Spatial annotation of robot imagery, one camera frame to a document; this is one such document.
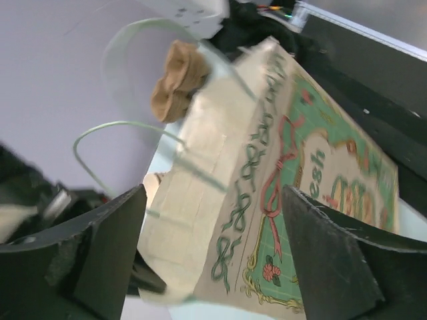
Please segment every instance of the ribbon print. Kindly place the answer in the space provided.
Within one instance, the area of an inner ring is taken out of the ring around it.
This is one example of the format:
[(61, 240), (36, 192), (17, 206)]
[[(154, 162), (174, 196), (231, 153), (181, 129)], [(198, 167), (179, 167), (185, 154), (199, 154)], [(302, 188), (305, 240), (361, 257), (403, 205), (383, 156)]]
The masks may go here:
[[(279, 238), (279, 232), (278, 228), (276, 226), (276, 223), (274, 222), (274, 218), (276, 218), (280, 212), (282, 211), (282, 200), (280, 199), (280, 189), (282, 187), (281, 179), (280, 179), (280, 172), (284, 166), (284, 163), (289, 160), (294, 160), (298, 156), (298, 148), (296, 146), (295, 141), (295, 130), (298, 127), (301, 127), (304, 124), (304, 117), (300, 115), (297, 121), (291, 122), (288, 117), (285, 115), (282, 117), (280, 124), (279, 124), (279, 138), (280, 138), (280, 157), (276, 163), (276, 168), (273, 170), (272, 174), (267, 179), (266, 183), (264, 184), (262, 191), (261, 191), (261, 201), (260, 201), (260, 209), (261, 212), (266, 215), (266, 217), (270, 221), (270, 226), (272, 228), (273, 238), (274, 238), (274, 255), (278, 253), (280, 259), (282, 260), (282, 247), (280, 246), (280, 238)], [(285, 123), (289, 123), (291, 126), (290, 130), (290, 148), (288, 152), (285, 153), (285, 142), (283, 137), (283, 130)], [(266, 194), (268, 191), (268, 188), (273, 185), (273, 191), (272, 195), (266, 201)], [(276, 208), (273, 209), (273, 203), (274, 201), (277, 201)]]

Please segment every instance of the paper bag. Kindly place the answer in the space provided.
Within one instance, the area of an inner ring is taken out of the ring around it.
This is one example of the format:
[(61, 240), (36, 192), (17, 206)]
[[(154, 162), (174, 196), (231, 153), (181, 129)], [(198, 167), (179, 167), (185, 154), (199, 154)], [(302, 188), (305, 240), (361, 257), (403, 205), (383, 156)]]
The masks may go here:
[(397, 170), (273, 39), (263, 45), (238, 66), (259, 101), (232, 79), (215, 81), (195, 98), (181, 132), (189, 149), (177, 156), (227, 191), (174, 164), (151, 206), (160, 218), (147, 219), (138, 248), (168, 284), (158, 301), (192, 297), (305, 319), (280, 190), (295, 185), (396, 233)]

